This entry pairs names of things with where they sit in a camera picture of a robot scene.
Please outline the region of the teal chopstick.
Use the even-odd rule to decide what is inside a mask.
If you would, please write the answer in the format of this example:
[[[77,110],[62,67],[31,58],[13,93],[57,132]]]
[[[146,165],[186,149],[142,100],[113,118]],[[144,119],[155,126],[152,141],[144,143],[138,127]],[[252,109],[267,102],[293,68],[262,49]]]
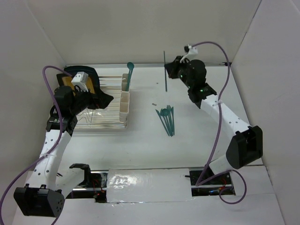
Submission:
[[[167,71],[166,71],[166,68],[165,68],[165,64],[166,64],[165,50],[163,50],[163,56],[164,56],[164,73],[165,73],[165,92],[168,92],[168,87],[167,87]]]

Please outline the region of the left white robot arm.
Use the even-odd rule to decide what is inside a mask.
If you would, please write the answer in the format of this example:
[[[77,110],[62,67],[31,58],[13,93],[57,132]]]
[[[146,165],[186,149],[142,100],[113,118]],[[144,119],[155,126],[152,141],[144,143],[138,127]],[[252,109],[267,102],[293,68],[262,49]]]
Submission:
[[[61,176],[58,169],[77,124],[76,116],[87,108],[105,109],[113,96],[101,89],[92,93],[60,86],[54,91],[54,99],[38,162],[25,186],[14,192],[14,199],[25,216],[57,218],[73,188],[92,183],[88,164],[72,164]]]

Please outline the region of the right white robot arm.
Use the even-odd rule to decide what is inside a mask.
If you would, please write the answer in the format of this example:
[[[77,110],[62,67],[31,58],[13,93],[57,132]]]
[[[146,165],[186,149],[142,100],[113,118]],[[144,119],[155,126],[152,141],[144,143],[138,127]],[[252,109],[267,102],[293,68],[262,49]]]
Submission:
[[[244,122],[219,99],[220,94],[206,82],[207,70],[202,61],[178,56],[164,67],[169,78],[179,78],[187,86],[190,100],[212,117],[230,139],[225,154],[208,164],[204,173],[208,183],[220,180],[221,172],[240,169],[263,156],[262,129]]]

